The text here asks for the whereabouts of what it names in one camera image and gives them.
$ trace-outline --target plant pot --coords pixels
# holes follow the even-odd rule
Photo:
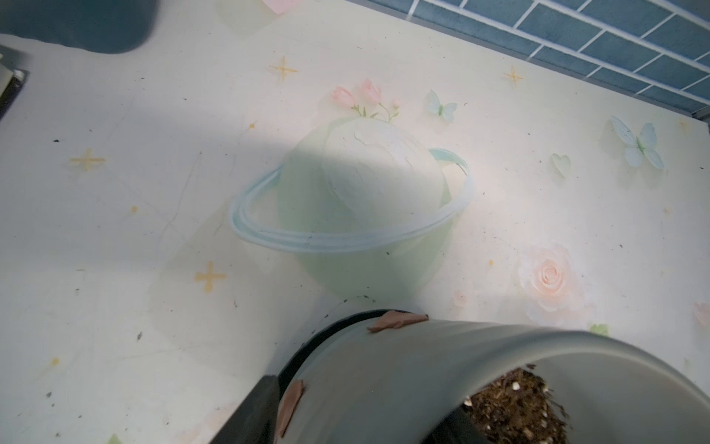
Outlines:
[[[330,335],[291,373],[305,391],[279,443],[421,443],[464,398],[528,363],[569,414],[570,443],[708,442],[710,399],[618,340],[445,320],[371,333],[372,323]]]

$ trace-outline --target butterfly illustration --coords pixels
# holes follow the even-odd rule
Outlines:
[[[439,101],[439,96],[434,91],[430,91],[427,94],[427,111],[441,116],[449,124],[454,121],[454,111],[456,111],[457,107],[458,105],[455,103],[442,105],[441,101]]]
[[[614,125],[616,135],[626,144],[624,156],[629,166],[640,167],[643,156],[646,156],[651,165],[659,170],[663,169],[661,156],[656,152],[656,130],[653,129],[653,124],[644,125],[638,137],[634,136],[618,117],[612,117],[611,124]]]

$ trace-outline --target sparkle star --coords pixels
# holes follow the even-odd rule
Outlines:
[[[513,66],[510,67],[510,74],[508,74],[507,72],[504,73],[504,74],[507,75],[508,77],[510,77],[510,78],[512,79],[513,84],[514,84],[515,86],[518,86],[518,80],[522,80],[522,79],[523,79],[521,76],[519,76],[519,75],[517,75],[517,74],[515,73],[515,67],[513,67]]]
[[[69,159],[72,162],[78,162],[78,163],[83,163],[84,164],[84,171],[89,170],[89,165],[91,165],[91,162],[105,162],[106,159],[103,157],[91,157],[91,148],[87,149],[87,152],[84,153],[84,157],[79,157],[79,158],[71,158]]]
[[[269,67],[273,68],[277,71],[281,71],[281,82],[284,82],[286,80],[287,73],[298,72],[297,70],[286,67],[286,56],[285,55],[281,58],[281,66],[269,66]]]
[[[212,291],[212,281],[214,279],[224,279],[225,277],[226,276],[224,275],[224,273],[212,273],[212,261],[207,262],[206,274],[200,272],[197,272],[197,274],[195,274],[195,280],[197,282],[206,281],[204,283],[204,290],[208,293]]]

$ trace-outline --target pink rose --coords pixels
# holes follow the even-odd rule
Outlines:
[[[365,81],[362,82],[361,88],[362,92],[365,94],[365,97],[367,97],[367,100],[374,104],[382,102],[382,89],[373,85],[372,80],[365,79]]]
[[[351,94],[350,91],[343,87],[335,88],[335,91],[333,91],[333,99],[347,108],[355,106],[355,97],[353,97],[353,94]]]
[[[693,314],[695,314],[695,320],[703,327],[710,325],[710,305],[696,302],[693,307]]]
[[[564,247],[533,247],[521,259],[518,277],[530,319],[555,327],[581,326],[584,292]]]

